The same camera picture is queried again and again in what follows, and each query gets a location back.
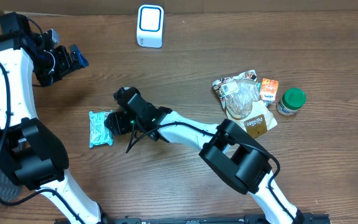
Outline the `green lid jar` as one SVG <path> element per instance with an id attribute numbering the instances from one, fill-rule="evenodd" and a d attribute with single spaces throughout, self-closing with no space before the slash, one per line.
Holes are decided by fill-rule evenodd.
<path id="1" fill-rule="evenodd" d="M 306 103 L 306 95 L 299 88 L 288 89 L 276 104 L 277 111 L 284 116 L 294 115 Z"/>

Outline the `orange small packet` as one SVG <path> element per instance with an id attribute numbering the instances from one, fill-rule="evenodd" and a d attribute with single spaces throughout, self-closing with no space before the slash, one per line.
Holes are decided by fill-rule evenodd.
<path id="1" fill-rule="evenodd" d="M 268 78 L 263 78 L 260 86 L 261 100 L 266 103 L 273 103 L 276 99 L 279 82 Z"/>

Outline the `teal wipes packet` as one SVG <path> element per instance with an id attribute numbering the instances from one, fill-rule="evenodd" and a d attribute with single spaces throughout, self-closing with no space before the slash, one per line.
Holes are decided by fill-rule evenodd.
<path id="1" fill-rule="evenodd" d="M 89 112 L 89 147 L 113 145 L 112 134 L 104 122 L 112 111 Z"/>

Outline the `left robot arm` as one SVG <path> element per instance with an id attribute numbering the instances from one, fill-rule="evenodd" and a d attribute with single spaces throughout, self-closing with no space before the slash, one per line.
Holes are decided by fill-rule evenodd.
<path id="1" fill-rule="evenodd" d="M 54 30 L 34 32 L 32 24 L 16 12 L 0 17 L 0 172 L 48 198 L 68 223 L 107 223 L 71 175 L 65 146 L 39 120 L 32 86 L 33 79 L 50 86 L 88 61 L 77 46 L 60 45 Z M 12 206 L 1 186 L 0 204 Z"/>

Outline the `beige snack bag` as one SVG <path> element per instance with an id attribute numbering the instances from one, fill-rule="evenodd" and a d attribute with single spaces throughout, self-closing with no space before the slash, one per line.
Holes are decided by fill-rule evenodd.
<path id="1" fill-rule="evenodd" d="M 228 119 L 257 138 L 277 126 L 277 120 L 260 95 L 261 83 L 255 70 L 248 70 L 212 82 Z"/>

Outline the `white barcode scanner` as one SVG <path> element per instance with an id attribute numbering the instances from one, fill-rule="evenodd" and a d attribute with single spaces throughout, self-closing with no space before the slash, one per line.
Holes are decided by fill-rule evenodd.
<path id="1" fill-rule="evenodd" d="M 144 4 L 138 10 L 136 37 L 141 47 L 159 49 L 163 45 L 164 10 L 161 6 Z"/>

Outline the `cardboard backboard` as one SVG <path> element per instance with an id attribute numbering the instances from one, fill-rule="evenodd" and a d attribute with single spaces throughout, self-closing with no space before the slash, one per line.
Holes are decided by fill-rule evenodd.
<path id="1" fill-rule="evenodd" d="M 170 14 L 275 11 L 358 11 L 358 0 L 0 0 L 0 16 L 25 14 L 135 14 L 143 4 L 155 4 Z"/>

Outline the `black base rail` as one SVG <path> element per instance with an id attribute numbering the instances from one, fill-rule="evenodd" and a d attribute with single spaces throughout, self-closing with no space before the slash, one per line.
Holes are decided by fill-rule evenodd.
<path id="1" fill-rule="evenodd" d="M 331 224 L 329 215 L 303 214 L 304 224 Z M 66 224 L 69 221 L 55 220 L 54 224 Z M 264 215 L 244 215 L 243 217 L 214 217 L 214 218 L 187 218 L 187 219 L 152 219 L 141 220 L 140 218 L 121 218 L 113 220 L 118 224 L 263 224 L 269 223 Z"/>

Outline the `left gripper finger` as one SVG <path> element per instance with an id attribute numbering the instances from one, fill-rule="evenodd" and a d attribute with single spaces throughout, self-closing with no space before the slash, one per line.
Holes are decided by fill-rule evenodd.
<path id="1" fill-rule="evenodd" d="M 79 48 L 73 44 L 69 46 L 70 49 L 70 56 L 71 56 L 71 68 L 72 69 L 82 69 L 86 68 L 89 65 L 87 59 L 83 56 L 80 52 Z"/>
<path id="2" fill-rule="evenodd" d="M 66 48 L 62 45 L 54 50 L 56 59 L 55 72 L 59 75 L 66 75 L 70 71 L 71 58 Z"/>

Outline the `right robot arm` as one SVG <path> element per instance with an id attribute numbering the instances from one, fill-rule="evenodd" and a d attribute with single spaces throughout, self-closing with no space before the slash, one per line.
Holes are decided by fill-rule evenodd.
<path id="1" fill-rule="evenodd" d="M 110 113 L 104 125 L 115 136 L 130 133 L 128 149 L 145 137 L 193 147 L 225 184 L 250 194 L 269 223 L 304 222 L 275 181 L 278 160 L 235 122 L 206 124 L 185 118 L 170 108 L 155 107 L 135 87 L 121 87 L 113 97 L 120 109 Z"/>

